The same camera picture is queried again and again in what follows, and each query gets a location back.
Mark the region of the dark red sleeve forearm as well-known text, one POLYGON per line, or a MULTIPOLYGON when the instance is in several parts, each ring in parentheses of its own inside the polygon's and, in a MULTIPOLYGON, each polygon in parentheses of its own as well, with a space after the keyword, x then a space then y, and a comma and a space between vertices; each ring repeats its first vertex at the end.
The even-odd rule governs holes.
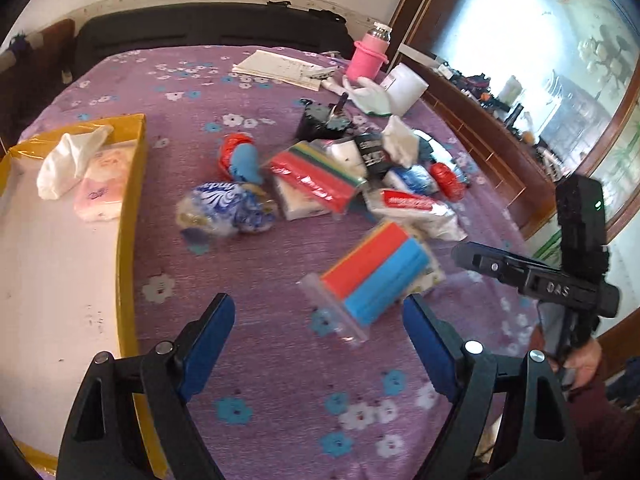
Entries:
POLYGON ((574 422, 587 479, 639 477, 639 416, 610 403, 602 361, 585 387, 570 390, 567 409, 574 422))

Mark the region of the person right hand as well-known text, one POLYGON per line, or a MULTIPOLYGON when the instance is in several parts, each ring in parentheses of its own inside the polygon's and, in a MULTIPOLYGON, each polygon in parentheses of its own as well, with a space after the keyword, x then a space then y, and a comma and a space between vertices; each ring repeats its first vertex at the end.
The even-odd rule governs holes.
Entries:
POLYGON ((567 373, 572 373, 573 380, 570 383, 570 390, 575 390, 585 387, 596 377, 602 356, 600 342, 591 338, 582 348, 574 350, 562 366, 554 361, 550 361, 550 366, 554 372, 566 370, 567 373))

